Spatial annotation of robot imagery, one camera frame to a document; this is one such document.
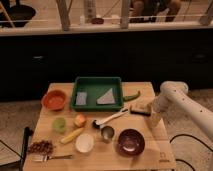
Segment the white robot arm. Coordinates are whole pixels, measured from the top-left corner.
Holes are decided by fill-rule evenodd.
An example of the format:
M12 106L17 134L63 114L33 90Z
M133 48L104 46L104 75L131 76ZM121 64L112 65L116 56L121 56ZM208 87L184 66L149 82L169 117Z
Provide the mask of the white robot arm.
M165 81L160 94L150 103L151 113L162 113L171 103L184 110L202 132L213 142L213 112L188 97L188 85L181 81Z

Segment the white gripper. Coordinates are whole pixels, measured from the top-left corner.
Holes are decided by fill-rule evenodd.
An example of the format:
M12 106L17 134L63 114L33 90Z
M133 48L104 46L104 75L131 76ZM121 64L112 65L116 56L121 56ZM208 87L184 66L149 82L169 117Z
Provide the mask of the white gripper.
M150 129L153 129L158 125L162 119L160 113L165 112L169 105L170 100L163 94L159 94L148 104L151 115L148 117L146 122Z

